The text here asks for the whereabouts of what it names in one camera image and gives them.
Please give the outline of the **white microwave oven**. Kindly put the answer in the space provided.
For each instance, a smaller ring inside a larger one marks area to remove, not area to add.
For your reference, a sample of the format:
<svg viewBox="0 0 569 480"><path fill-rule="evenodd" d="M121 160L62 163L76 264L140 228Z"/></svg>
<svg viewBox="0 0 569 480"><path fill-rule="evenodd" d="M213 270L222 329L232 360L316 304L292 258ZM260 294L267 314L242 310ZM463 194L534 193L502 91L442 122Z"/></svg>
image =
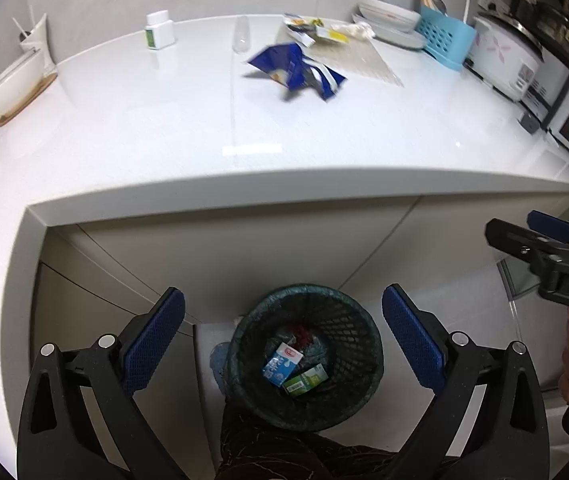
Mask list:
<svg viewBox="0 0 569 480"><path fill-rule="evenodd" d="M556 105L562 88L569 77L569 68L556 55L543 49L543 65L537 71L522 102L542 124ZM556 113L545 130L569 150L569 89L559 101Z"/></svg>

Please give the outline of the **clear bubble wrap sheet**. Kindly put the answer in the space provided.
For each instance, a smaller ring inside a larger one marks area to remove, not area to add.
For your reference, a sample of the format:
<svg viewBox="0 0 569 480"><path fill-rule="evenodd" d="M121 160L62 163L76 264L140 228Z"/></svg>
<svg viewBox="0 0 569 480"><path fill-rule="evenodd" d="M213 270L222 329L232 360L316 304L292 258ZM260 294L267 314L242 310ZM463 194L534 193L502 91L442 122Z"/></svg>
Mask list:
<svg viewBox="0 0 569 480"><path fill-rule="evenodd" d="M277 32L277 44L295 42L286 32L285 25L282 25ZM389 84L396 84L402 87L403 82L396 76L393 70L383 61L382 56L373 47L373 40L358 41L350 39L347 44L334 44L329 41L318 40L310 48L298 44L304 54L318 62L336 70L337 72L347 72L379 79Z"/></svg>

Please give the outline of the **small black device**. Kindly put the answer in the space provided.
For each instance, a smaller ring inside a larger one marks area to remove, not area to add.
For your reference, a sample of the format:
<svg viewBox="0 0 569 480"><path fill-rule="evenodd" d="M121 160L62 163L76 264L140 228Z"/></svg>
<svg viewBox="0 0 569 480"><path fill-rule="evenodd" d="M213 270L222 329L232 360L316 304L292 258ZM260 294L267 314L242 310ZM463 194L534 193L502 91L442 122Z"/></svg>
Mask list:
<svg viewBox="0 0 569 480"><path fill-rule="evenodd" d="M541 128L541 122L539 118L530 112L524 112L519 120L519 124L524 130L530 134L537 133Z"/></svg>

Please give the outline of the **white blue-rimmed bowl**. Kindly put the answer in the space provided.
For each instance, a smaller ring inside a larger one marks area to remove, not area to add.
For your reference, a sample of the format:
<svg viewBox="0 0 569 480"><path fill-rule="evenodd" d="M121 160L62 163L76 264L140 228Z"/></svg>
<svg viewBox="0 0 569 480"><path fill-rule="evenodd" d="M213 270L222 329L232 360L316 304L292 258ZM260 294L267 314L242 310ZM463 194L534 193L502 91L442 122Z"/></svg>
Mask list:
<svg viewBox="0 0 569 480"><path fill-rule="evenodd" d="M412 32L421 18L416 11L382 0L358 0L358 10L366 20L400 32Z"/></svg>

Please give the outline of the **crumpled white tissue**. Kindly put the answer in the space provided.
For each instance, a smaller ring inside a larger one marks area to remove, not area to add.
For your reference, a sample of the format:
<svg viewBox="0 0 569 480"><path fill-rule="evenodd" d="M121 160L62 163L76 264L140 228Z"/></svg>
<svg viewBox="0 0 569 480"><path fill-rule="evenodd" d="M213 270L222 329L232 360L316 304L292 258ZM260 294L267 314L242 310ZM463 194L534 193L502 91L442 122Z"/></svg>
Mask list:
<svg viewBox="0 0 569 480"><path fill-rule="evenodd" d="M366 22L332 24L331 29L338 34L358 41L369 41L376 37L373 28Z"/></svg>

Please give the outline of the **black mesh trash bin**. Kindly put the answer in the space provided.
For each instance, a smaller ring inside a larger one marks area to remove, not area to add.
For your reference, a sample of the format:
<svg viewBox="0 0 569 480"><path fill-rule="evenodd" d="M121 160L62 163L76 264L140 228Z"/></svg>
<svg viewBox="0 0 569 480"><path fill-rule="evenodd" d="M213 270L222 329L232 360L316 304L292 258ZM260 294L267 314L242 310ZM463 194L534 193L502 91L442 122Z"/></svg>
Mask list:
<svg viewBox="0 0 569 480"><path fill-rule="evenodd" d="M321 364L328 379L294 396L263 377L285 326L303 326L314 342L288 378ZM371 399L385 367L378 327L371 315L339 290L313 284L270 292L240 321L229 344L227 396L271 426L319 432L345 422Z"/></svg>

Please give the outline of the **red mesh net bag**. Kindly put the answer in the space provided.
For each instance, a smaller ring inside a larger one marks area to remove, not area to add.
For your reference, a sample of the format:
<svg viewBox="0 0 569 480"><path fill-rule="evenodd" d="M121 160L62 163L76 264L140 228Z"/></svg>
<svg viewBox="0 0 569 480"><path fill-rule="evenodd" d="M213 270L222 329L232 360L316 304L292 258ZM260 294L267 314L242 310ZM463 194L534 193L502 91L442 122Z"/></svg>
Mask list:
<svg viewBox="0 0 569 480"><path fill-rule="evenodd" d="M279 328L276 335L282 342L298 351L303 351L314 342L313 333L298 325Z"/></svg>

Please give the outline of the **white floral rice cooker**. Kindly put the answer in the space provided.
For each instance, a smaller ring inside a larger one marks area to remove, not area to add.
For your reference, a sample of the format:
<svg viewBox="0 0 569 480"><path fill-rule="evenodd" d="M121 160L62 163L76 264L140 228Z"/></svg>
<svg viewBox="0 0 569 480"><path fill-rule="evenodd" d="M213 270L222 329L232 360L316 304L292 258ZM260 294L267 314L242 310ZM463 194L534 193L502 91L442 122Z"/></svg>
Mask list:
<svg viewBox="0 0 569 480"><path fill-rule="evenodd" d="M508 15L481 11L468 60L472 70L507 98L521 101L544 63L541 44Z"/></svg>

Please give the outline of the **white pill bottle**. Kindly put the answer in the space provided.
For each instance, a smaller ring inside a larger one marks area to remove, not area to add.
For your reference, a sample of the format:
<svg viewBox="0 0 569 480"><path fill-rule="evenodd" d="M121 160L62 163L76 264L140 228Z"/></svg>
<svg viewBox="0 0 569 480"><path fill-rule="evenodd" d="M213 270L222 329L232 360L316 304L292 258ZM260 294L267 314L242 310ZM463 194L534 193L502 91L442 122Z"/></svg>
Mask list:
<svg viewBox="0 0 569 480"><path fill-rule="evenodd" d="M155 11L147 15L147 46L151 50L162 50L173 46L176 42L174 22L167 10Z"/></svg>

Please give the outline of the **blue snack wrapper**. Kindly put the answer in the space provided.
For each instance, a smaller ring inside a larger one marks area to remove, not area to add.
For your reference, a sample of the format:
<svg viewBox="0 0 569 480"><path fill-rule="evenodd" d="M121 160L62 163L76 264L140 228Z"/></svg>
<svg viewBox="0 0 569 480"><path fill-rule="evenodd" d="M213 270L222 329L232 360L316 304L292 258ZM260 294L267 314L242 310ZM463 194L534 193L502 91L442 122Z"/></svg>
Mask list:
<svg viewBox="0 0 569 480"><path fill-rule="evenodd" d="M324 101L332 99L347 81L347 77L329 66L306 56L298 44L266 47L248 63L285 86L289 92L313 88Z"/></svg>

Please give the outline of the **wooden coaster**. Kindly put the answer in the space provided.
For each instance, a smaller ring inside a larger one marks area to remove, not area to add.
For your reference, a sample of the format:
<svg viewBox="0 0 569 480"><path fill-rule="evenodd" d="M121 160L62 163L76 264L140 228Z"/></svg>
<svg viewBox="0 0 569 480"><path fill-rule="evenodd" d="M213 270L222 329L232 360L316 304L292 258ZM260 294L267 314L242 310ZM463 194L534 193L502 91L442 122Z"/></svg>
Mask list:
<svg viewBox="0 0 569 480"><path fill-rule="evenodd" d="M45 78L24 98L21 102L13 109L10 110L9 113L0 116L0 127L7 125L8 122L11 122L16 116L22 113L30 103L33 103L38 96L44 93L56 80L58 79L57 73L51 73Z"/></svg>

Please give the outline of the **white blue-patterned plate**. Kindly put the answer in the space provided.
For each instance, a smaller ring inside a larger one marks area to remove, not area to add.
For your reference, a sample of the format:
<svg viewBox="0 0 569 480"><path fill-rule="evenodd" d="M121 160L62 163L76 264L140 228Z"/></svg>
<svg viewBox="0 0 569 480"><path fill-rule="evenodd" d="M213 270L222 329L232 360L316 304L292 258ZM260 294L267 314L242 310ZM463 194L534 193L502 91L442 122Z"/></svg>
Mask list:
<svg viewBox="0 0 569 480"><path fill-rule="evenodd" d="M407 50L422 50L427 45L427 38L412 30L411 32L402 32L393 27L387 27L368 21L361 14L353 13L353 21L355 23L365 23L370 26L378 40L384 41L392 46Z"/></svg>

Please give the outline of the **yellow silver snack wrapper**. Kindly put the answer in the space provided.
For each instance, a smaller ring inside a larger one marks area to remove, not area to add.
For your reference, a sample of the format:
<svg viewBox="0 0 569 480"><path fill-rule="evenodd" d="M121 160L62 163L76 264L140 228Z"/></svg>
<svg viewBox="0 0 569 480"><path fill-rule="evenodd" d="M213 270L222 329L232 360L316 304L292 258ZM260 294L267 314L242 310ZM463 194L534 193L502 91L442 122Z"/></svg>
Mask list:
<svg viewBox="0 0 569 480"><path fill-rule="evenodd" d="M318 40L329 41L334 44L347 44L349 38L341 32L326 27L320 18L303 18L295 14L284 14L284 29L287 34L301 46L310 48Z"/></svg>

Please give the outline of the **blue white milk carton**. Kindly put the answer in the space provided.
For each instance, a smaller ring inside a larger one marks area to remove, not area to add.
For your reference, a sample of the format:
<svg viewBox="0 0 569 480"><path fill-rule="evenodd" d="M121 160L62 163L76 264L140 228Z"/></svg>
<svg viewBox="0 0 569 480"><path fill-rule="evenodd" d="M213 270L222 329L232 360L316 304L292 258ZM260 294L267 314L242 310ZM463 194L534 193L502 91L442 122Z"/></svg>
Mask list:
<svg viewBox="0 0 569 480"><path fill-rule="evenodd" d="M280 344L274 355L263 368L263 377L271 384L281 387L302 361L304 354L289 344Z"/></svg>

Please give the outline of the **white lidded bowl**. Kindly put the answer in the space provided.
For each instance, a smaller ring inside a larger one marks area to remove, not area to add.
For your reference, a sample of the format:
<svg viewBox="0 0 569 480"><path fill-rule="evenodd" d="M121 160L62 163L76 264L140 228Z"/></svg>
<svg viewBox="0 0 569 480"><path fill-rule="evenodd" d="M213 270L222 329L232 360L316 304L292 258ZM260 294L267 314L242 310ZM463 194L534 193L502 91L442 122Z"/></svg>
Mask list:
<svg viewBox="0 0 569 480"><path fill-rule="evenodd" d="M44 78L44 52L30 48L0 74L0 116L18 107Z"/></svg>

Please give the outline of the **blue plastic utensil holder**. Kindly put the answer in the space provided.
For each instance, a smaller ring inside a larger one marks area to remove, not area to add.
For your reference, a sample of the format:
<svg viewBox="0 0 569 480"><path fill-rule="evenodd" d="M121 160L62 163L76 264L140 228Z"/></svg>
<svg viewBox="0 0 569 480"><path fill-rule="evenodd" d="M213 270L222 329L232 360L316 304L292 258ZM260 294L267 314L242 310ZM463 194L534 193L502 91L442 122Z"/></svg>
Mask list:
<svg viewBox="0 0 569 480"><path fill-rule="evenodd" d="M463 62L477 36L477 31L470 25L427 6L420 9L417 32L427 40L423 50L455 72L463 69Z"/></svg>

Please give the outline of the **green cardboard box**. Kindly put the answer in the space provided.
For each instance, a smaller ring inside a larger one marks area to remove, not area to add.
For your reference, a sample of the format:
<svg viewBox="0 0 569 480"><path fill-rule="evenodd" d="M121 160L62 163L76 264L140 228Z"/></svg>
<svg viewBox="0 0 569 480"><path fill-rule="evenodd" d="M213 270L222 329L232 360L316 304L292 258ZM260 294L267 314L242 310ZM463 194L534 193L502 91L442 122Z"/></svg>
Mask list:
<svg viewBox="0 0 569 480"><path fill-rule="evenodd" d="M309 390L316 388L327 379L328 375L324 367L321 364L318 364L300 375L287 380L283 384L283 388L287 393L299 396L300 394L309 392Z"/></svg>

